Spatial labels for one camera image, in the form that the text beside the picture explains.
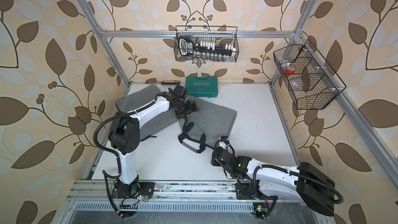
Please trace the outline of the grey laptop bag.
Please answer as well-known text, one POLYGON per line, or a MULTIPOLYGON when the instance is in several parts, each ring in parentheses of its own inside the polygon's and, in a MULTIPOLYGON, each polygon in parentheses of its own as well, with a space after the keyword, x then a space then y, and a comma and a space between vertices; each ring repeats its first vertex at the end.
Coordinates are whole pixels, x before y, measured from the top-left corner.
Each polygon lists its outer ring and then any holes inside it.
POLYGON ((160 96, 156 85, 148 85, 116 101, 116 107, 123 113, 138 118, 140 140, 146 140, 177 121, 169 101, 160 96))
POLYGON ((237 112, 193 96, 188 96, 188 100, 195 102, 198 110, 179 120, 180 144, 195 153, 213 149, 221 137, 230 135, 237 112))

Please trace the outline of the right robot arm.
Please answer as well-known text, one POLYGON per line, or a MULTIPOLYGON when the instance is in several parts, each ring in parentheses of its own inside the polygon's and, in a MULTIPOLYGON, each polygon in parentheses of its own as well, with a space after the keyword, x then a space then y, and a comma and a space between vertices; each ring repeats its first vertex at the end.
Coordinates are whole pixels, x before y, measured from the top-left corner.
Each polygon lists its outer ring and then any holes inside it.
POLYGON ((283 167, 236 156, 226 136, 215 143, 212 159, 235 180, 237 198, 271 200, 270 211, 277 200, 285 198, 303 202, 321 215, 334 216, 334 206, 344 202, 335 182, 306 162, 283 167))

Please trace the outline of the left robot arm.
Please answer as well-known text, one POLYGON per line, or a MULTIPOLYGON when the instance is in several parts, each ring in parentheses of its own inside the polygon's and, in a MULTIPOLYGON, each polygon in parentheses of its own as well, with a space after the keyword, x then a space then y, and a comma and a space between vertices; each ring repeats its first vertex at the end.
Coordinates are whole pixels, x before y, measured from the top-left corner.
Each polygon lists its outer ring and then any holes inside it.
POLYGON ((138 181, 135 150, 141 141, 157 133, 152 131, 142 138, 141 128, 151 123, 163 130, 162 123, 166 121, 160 120, 159 116, 169 112, 177 120, 188 119, 188 115, 199 111, 199 108, 195 100, 188 99, 187 89, 181 85, 163 92, 151 85, 121 100, 127 102, 126 109, 103 121, 94 131, 93 141, 97 148, 116 157, 117 174, 110 175, 103 170, 104 179, 114 179, 129 186, 138 181))

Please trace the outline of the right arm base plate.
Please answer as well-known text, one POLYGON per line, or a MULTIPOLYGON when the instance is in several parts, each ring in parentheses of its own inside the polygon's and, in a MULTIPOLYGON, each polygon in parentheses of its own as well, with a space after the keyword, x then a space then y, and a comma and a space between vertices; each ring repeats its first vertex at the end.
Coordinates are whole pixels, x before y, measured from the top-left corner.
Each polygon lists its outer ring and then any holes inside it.
POLYGON ((278 200, 278 196, 268 196, 260 191, 260 186, 256 182, 256 190, 251 183, 236 183, 235 192, 238 200, 278 200))

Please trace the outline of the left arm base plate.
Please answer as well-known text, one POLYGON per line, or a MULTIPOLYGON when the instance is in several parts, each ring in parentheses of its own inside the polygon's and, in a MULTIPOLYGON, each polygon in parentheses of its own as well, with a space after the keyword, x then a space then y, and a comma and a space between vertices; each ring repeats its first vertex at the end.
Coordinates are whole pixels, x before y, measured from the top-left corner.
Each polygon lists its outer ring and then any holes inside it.
POLYGON ((115 199, 138 199, 139 197, 151 198, 154 193, 153 182, 132 182, 130 185, 117 181, 114 183, 112 198, 115 199))

